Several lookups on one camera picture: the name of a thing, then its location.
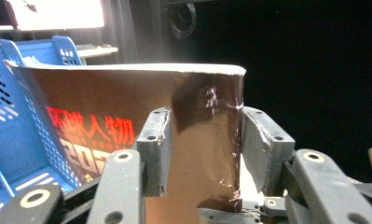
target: blue plastic basket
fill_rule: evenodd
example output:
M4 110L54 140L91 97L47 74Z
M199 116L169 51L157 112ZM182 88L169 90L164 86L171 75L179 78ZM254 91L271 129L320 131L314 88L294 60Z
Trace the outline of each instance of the blue plastic basket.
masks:
M0 44L0 208L19 190L36 184L59 184L63 191L79 186L49 135L48 125L30 104L4 59L24 64L34 56L41 63L81 64L68 37Z

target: blue crate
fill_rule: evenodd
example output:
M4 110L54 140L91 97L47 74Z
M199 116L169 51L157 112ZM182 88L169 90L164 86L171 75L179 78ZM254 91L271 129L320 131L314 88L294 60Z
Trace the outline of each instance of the blue crate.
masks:
M17 191L36 184L52 183L69 191L79 186L49 133L49 125L39 116L31 97L9 72L4 59L24 64L34 56L41 63L81 64L68 37L0 44L0 208Z

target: dark wall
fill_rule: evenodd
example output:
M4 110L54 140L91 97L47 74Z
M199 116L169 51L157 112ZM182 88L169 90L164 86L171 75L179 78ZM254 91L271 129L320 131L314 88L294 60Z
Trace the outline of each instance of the dark wall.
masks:
M245 105L266 111L296 148L320 150L372 181L372 1L195 6L195 34L171 38L174 61L245 67Z

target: black background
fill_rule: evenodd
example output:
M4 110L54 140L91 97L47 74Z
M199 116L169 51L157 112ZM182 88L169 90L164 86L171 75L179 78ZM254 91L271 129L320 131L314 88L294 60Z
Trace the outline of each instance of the black background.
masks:
M372 181L372 2L196 3L198 26L170 37L174 62L247 69L245 105L267 112L296 148L331 156Z

